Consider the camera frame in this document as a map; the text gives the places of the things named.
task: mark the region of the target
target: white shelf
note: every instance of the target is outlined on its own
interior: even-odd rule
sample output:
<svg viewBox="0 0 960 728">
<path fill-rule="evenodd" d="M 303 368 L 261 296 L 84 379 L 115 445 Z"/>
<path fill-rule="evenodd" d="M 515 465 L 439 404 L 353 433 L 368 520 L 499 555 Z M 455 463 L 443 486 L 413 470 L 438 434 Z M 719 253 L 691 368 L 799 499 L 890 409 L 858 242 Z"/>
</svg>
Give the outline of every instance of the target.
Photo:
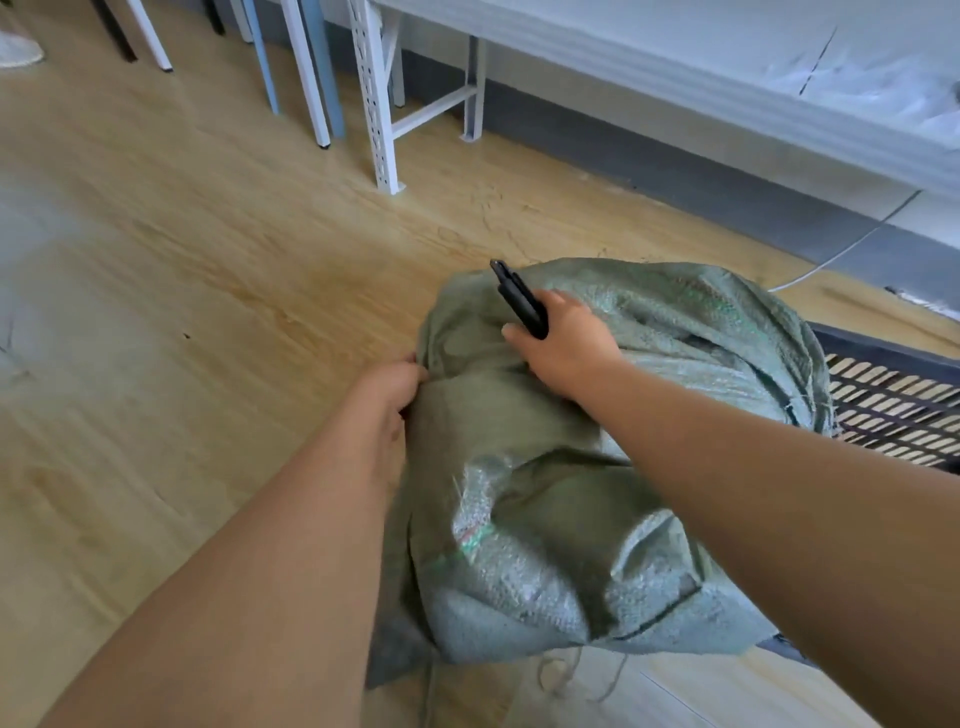
<svg viewBox="0 0 960 728">
<path fill-rule="evenodd" d="M 770 80 L 770 66 L 812 68 L 835 29 L 828 51 L 840 52 L 847 44 L 866 55 L 870 43 L 892 37 L 897 40 L 891 41 L 891 50 L 922 54 L 941 68 L 956 70 L 960 80 L 960 25 L 953 17 L 960 11 L 953 0 L 914 0 L 909 13 L 900 14 L 890 10 L 893 3 L 847 0 L 840 10 L 828 0 L 382 4 L 892 179 L 960 197 L 960 142 L 895 120 L 868 118 L 863 109 L 814 103 L 800 98 L 798 88 L 774 88 Z M 915 19 L 906 22 L 902 15 Z M 924 28 L 931 25 L 938 30 L 925 35 Z"/>
</svg>

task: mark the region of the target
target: black chair leg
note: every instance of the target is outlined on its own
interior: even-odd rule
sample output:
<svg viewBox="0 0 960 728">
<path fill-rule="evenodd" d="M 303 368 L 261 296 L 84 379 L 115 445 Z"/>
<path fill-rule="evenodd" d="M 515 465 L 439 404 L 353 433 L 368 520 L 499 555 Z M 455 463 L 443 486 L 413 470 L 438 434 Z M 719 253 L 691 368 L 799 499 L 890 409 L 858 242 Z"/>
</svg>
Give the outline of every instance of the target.
<svg viewBox="0 0 960 728">
<path fill-rule="evenodd" d="M 227 29 L 224 28 L 224 21 L 220 19 L 220 13 L 217 11 L 217 6 L 213 4 L 213 0 L 204 0 L 204 12 L 206 12 L 206 19 L 213 26 L 213 32 L 218 36 L 226 35 Z"/>
<path fill-rule="evenodd" d="M 110 6 L 107 4 L 107 0 L 90 0 L 90 2 L 93 3 L 93 10 L 97 12 L 100 22 L 104 24 L 104 29 L 113 39 L 113 44 L 117 47 L 117 50 L 120 51 L 123 60 L 127 63 L 136 61 L 136 54 L 133 52 L 133 47 L 127 40 L 123 28 L 120 27 L 117 16 L 113 14 Z"/>
</svg>

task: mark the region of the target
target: white sneaker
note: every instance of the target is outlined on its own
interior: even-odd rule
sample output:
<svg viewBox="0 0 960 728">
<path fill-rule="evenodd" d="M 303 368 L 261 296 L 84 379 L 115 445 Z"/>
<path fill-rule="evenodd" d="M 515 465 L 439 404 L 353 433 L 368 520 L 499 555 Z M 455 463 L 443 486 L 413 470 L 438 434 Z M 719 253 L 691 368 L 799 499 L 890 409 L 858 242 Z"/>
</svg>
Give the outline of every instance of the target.
<svg viewBox="0 0 960 728">
<path fill-rule="evenodd" d="M 17 68 L 43 58 L 40 44 L 10 31 L 0 31 L 0 68 Z"/>
</svg>

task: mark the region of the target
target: black utility knife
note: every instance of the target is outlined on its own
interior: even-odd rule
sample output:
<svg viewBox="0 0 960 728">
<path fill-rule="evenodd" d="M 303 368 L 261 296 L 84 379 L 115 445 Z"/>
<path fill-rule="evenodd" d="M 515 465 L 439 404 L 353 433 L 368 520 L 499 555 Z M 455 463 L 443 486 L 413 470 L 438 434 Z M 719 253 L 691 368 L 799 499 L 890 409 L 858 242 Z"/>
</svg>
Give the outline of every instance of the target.
<svg viewBox="0 0 960 728">
<path fill-rule="evenodd" d="M 502 260 L 491 260 L 490 267 L 496 273 L 500 284 L 496 290 L 514 310 L 520 322 L 530 333 L 538 338 L 545 339 L 550 327 L 546 320 L 546 308 L 533 295 L 523 279 L 510 269 Z"/>
</svg>

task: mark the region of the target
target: dark gray baseboard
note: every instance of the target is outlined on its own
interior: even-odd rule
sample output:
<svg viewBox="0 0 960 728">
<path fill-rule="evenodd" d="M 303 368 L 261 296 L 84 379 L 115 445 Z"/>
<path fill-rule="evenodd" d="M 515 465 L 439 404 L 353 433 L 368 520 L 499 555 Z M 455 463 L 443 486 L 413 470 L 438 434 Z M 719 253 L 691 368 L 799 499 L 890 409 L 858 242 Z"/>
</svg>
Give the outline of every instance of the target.
<svg viewBox="0 0 960 728">
<path fill-rule="evenodd" d="M 171 1 L 203 11 L 201 0 Z M 280 6 L 254 1 L 264 38 L 289 46 Z M 217 5 L 235 27 L 228 0 Z M 334 65 L 356 73 L 349 30 L 327 23 L 327 34 Z M 460 68 L 406 50 L 402 62 L 407 95 L 424 103 L 463 84 Z M 866 215 L 494 81 L 487 82 L 484 127 L 811 263 L 876 226 Z M 881 226 L 831 268 L 960 309 L 960 250 L 892 225 Z"/>
</svg>

